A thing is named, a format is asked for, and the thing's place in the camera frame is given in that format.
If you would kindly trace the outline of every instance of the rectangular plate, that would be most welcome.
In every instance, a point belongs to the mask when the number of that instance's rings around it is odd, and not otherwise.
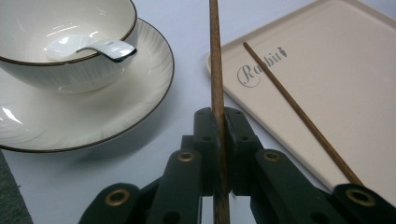
[[[396,21],[319,0],[222,47],[224,88],[329,189],[347,180],[247,41],[363,184],[396,204]]]

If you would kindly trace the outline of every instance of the bowl rim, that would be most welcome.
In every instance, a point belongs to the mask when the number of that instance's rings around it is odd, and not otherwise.
[[[129,0],[130,4],[132,5],[132,7],[134,8],[134,22],[132,24],[132,26],[129,28],[129,30],[125,33],[125,35],[120,39],[120,40],[125,40],[134,30],[134,28],[137,25],[137,10],[136,10],[136,6],[134,5],[134,2],[132,0]],[[0,61],[2,62],[6,62],[6,63],[14,63],[14,64],[20,64],[20,65],[28,65],[28,66],[59,66],[59,65],[64,65],[67,63],[79,63],[79,62],[83,62],[83,61],[87,61],[91,58],[95,58],[98,57],[100,55],[100,53],[94,53],[92,55],[88,55],[82,58],[77,58],[77,59],[73,59],[73,60],[68,60],[68,61],[64,61],[64,62],[53,62],[53,63],[30,63],[30,62],[24,62],[24,61],[18,61],[18,60],[13,60],[13,59],[9,59],[6,57],[2,57],[0,55]]]

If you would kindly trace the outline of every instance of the chopstick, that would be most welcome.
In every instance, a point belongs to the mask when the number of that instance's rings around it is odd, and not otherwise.
[[[315,136],[318,142],[322,145],[328,155],[332,158],[337,167],[341,170],[347,180],[352,184],[357,184],[363,186],[358,177],[353,173],[353,171],[349,168],[347,163],[343,160],[343,158],[337,153],[337,151],[332,147],[329,141],[325,138],[325,136],[320,132],[317,126],[312,122],[312,120],[305,114],[305,112],[300,108],[297,102],[291,97],[291,95],[286,91],[286,89],[282,86],[282,84],[277,80],[274,74],[269,70],[267,65],[260,59],[260,57],[254,52],[254,50],[250,47],[250,45],[245,42],[245,48],[249,52],[249,54],[253,57],[256,63],[262,68],[264,73],[271,79],[276,88],[280,91],[283,97],[288,101],[290,106],[294,109],[300,119],[303,121],[305,126],[311,131],[311,133]]]
[[[217,0],[210,0],[210,62],[212,112],[219,125],[221,148],[219,152],[219,173],[213,195],[214,223],[229,224],[227,160],[225,148],[224,96],[221,68],[221,48],[219,34],[219,6]]]

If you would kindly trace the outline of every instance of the gray fabric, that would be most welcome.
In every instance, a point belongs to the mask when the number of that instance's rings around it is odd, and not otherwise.
[[[0,223],[33,223],[21,193],[0,150]]]

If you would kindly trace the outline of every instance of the spoon handle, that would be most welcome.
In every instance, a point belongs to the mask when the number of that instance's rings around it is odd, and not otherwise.
[[[91,43],[90,45],[78,49],[76,53],[79,53],[85,49],[93,49],[103,55],[105,55],[108,59],[113,61],[114,63],[120,63],[124,61],[126,58],[135,56],[137,53],[137,49],[132,45],[125,43],[120,40],[108,40],[103,39]]]

